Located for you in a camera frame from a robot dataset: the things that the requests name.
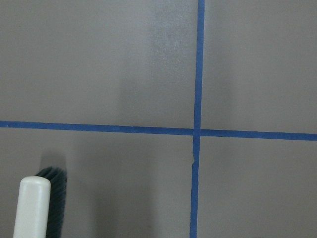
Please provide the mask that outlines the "white hand brush dark bristles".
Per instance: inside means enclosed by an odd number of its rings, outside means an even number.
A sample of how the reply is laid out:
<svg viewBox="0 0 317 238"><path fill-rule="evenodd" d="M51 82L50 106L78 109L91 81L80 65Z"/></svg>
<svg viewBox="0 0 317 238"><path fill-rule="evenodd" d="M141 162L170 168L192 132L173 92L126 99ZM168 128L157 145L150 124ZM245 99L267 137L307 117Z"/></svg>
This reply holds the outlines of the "white hand brush dark bristles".
<svg viewBox="0 0 317 238"><path fill-rule="evenodd" d="M21 180L14 238L60 238L66 205L67 172L46 167Z"/></svg>

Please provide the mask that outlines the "blue tape strip lengthwise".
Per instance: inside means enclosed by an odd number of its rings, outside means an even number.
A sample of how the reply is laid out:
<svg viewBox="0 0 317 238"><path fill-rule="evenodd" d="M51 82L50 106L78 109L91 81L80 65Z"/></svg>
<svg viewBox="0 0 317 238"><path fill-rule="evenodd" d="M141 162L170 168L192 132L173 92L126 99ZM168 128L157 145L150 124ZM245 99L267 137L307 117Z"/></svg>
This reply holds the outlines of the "blue tape strip lengthwise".
<svg viewBox="0 0 317 238"><path fill-rule="evenodd" d="M190 233L189 233L190 238L197 237L197 227L198 227L204 29L205 29L205 1L198 0L193 144L192 144L193 163L192 163L192 171L191 171L191 211L190 211Z"/></svg>

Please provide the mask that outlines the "blue tape strip crosswise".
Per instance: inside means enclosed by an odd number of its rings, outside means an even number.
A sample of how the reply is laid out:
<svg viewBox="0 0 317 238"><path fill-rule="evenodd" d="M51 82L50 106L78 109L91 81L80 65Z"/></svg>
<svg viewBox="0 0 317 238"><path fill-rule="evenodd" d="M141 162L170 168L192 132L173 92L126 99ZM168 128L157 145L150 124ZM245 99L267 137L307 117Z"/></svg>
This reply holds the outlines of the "blue tape strip crosswise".
<svg viewBox="0 0 317 238"><path fill-rule="evenodd" d="M89 132L113 132L113 133L136 133L136 134L162 134L162 135L186 135L205 137L228 137L228 138L255 138L255 139L277 139L316 141L317 135L311 133L292 132L261 132L240 130L215 130L197 128L172 128L172 127L146 127L146 126L122 126L122 125L97 125L76 123L43 123L27 121L5 121L0 122L1 128L23 128L23 129L47 129L47 130L69 130Z"/></svg>

